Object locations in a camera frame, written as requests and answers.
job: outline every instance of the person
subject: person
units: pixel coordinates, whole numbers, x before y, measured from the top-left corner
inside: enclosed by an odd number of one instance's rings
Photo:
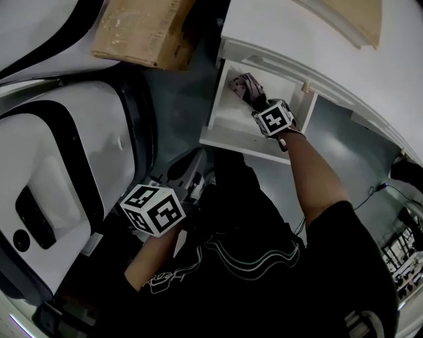
[[[94,336],[395,336],[394,282],[340,179],[302,134],[279,137],[289,149],[307,247],[242,154],[218,150],[197,231],[175,258],[180,225],[146,241],[110,286]]]
[[[391,166],[389,177],[411,184],[423,193],[423,168],[408,160],[404,155],[398,156]]]

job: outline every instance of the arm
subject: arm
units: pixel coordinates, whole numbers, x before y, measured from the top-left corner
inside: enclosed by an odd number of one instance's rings
[[[279,136],[289,149],[295,188],[307,227],[331,205],[349,201],[339,177],[304,136],[283,131]]]
[[[172,257],[178,241],[180,224],[161,237],[150,236],[125,271],[129,284],[137,291]]]

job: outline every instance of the floor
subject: floor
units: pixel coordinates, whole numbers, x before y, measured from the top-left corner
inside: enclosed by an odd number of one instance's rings
[[[216,53],[203,40],[188,72],[148,69],[149,83],[157,116],[159,152],[156,168],[184,151],[198,147],[201,128],[213,102],[217,68]],[[307,138],[320,152],[347,187],[354,206],[368,195],[369,188],[389,182],[411,198],[422,196],[408,184],[389,180],[390,165],[400,149],[383,137],[350,121],[351,111],[319,98],[307,130]],[[295,195],[291,167],[262,158],[245,156],[258,176],[262,190],[277,206],[291,228],[297,228],[303,213]],[[380,191],[357,210],[357,215],[375,241],[389,239],[399,210],[400,197]],[[306,241],[305,231],[300,236]]]

